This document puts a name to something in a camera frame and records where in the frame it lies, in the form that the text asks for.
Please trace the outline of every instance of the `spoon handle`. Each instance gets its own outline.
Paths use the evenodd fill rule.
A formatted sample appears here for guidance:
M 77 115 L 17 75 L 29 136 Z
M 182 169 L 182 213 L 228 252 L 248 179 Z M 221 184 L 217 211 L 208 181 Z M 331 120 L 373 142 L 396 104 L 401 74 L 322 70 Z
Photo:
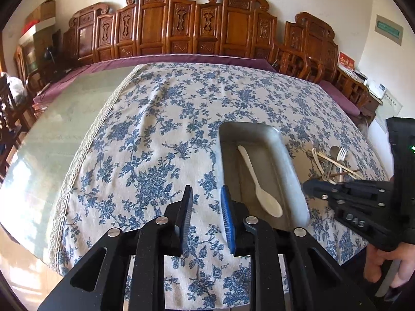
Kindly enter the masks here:
M 251 173 L 251 177 L 252 177 L 252 179 L 253 179 L 253 181 L 255 183 L 255 186 L 256 187 L 259 187 L 259 182 L 258 182 L 257 176 L 255 175 L 254 168 L 252 167 L 251 160 L 250 160 L 250 156 L 248 155 L 248 152 L 241 145 L 238 146 L 238 150 L 241 153 L 242 158 L 244 159 L 245 164 L 248 167 L 249 172 Z

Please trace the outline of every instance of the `human hand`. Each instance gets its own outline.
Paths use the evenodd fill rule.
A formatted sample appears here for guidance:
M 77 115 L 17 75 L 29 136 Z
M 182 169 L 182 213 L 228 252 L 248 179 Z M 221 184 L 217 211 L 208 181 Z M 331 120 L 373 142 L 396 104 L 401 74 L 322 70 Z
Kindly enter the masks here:
M 366 248 L 366 263 L 363 276 L 366 280 L 376 283 L 382 276 L 381 265 L 386 259 L 400 259 L 399 270 L 391 283 L 391 288 L 397 288 L 408 282 L 415 271 L 415 245 L 400 243 L 394 251 L 382 251 L 369 244 Z

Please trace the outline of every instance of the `glass tabletop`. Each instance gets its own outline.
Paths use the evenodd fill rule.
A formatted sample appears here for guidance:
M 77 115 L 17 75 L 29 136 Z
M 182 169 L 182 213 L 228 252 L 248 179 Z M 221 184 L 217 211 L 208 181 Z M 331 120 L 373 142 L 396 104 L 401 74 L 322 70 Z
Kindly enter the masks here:
M 134 67 L 79 76 L 40 116 L 13 156 L 0 189 L 0 223 L 48 262 L 52 211 L 80 142 Z

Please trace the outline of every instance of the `tablecloth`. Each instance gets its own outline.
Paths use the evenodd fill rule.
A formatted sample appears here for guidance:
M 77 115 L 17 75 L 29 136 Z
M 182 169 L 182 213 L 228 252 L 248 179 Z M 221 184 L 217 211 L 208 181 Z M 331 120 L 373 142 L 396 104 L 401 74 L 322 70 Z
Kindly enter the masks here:
M 215 146 L 224 121 L 276 127 L 300 182 L 317 174 L 306 156 L 314 139 L 326 152 L 347 148 L 365 178 L 385 179 L 358 129 L 318 85 L 229 65 L 138 65 L 98 115 L 68 172 L 55 212 L 52 267 L 67 273 L 108 229 L 142 227 L 191 185 L 188 251 L 165 257 L 165 306 L 247 304 L 250 259 L 229 253 L 219 204 Z M 308 205 L 308 231 L 339 263 L 365 246 L 334 220 L 325 201 Z

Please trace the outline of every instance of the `chopstick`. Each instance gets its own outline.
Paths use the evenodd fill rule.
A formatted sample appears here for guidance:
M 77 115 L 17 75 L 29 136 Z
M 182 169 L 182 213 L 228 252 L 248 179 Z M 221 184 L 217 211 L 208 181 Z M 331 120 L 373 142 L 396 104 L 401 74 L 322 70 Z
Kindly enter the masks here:
M 362 177 L 362 175 L 357 174 L 355 171 L 352 171 L 351 169 L 345 167 L 344 165 L 339 164 L 337 161 L 334 161 L 333 159 L 330 159 L 328 156 L 326 156 L 325 154 L 321 153 L 321 152 L 317 152 L 317 155 L 320 158 L 323 158 L 331 163 L 333 163 L 334 165 L 336 165 L 337 167 L 341 167 L 343 168 L 345 171 L 347 171 L 349 173 L 349 175 L 354 178 L 356 180 L 356 178 L 359 178 L 360 180 L 364 180 L 364 177 Z

